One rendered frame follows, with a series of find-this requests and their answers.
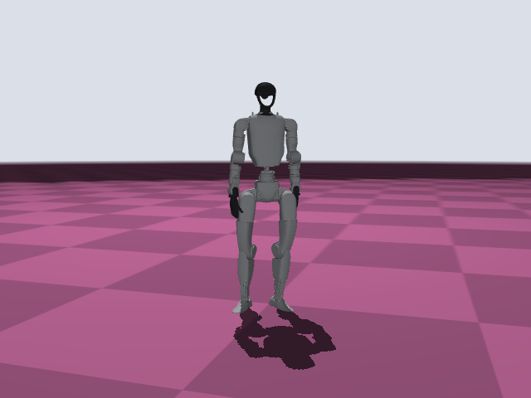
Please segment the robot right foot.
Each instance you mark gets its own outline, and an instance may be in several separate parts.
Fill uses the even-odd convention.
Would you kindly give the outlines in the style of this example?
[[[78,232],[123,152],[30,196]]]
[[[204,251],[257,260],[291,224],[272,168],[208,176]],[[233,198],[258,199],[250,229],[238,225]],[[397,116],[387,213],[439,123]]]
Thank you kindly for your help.
[[[231,311],[232,313],[243,313],[245,312],[250,306],[252,305],[252,301],[249,298],[248,302],[245,302],[244,300],[240,300],[237,306]]]

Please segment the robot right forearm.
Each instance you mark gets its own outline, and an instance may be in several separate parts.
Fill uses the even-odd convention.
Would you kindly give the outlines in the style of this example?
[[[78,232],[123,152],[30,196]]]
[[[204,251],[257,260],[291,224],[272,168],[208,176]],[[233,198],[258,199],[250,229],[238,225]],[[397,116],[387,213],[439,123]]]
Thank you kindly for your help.
[[[234,158],[234,152],[231,154],[231,162],[230,162],[230,174],[231,175],[229,175],[229,187],[227,188],[227,191],[230,195],[232,195],[233,187],[237,187],[238,193],[239,193],[240,173],[241,173],[241,167],[239,165],[233,164],[233,158]]]

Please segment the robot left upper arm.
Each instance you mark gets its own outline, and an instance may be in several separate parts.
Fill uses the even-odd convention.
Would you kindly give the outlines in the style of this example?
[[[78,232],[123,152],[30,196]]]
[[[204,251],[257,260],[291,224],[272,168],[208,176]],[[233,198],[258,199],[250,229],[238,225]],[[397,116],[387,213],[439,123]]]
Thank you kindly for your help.
[[[286,160],[289,163],[298,163],[301,160],[300,152],[296,150],[298,139],[297,139],[297,128],[298,125],[295,120],[293,119],[287,119],[285,120],[285,131],[286,131],[286,147],[287,147],[287,154],[286,154]]]

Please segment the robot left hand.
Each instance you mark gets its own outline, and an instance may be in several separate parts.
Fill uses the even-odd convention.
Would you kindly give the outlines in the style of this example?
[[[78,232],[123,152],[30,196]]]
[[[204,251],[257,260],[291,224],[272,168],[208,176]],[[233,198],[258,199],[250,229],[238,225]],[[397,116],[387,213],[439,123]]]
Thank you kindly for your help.
[[[298,206],[298,201],[299,201],[299,195],[300,195],[300,188],[298,186],[294,186],[293,188],[293,193],[295,194],[295,197],[296,197],[296,204]]]

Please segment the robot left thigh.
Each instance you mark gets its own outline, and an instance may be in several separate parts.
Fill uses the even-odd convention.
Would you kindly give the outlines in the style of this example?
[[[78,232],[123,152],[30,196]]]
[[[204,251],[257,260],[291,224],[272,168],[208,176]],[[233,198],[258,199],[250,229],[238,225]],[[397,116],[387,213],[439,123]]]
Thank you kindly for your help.
[[[283,258],[286,250],[290,250],[295,238],[297,220],[297,204],[295,194],[284,188],[279,188],[280,239],[271,246],[273,256]]]

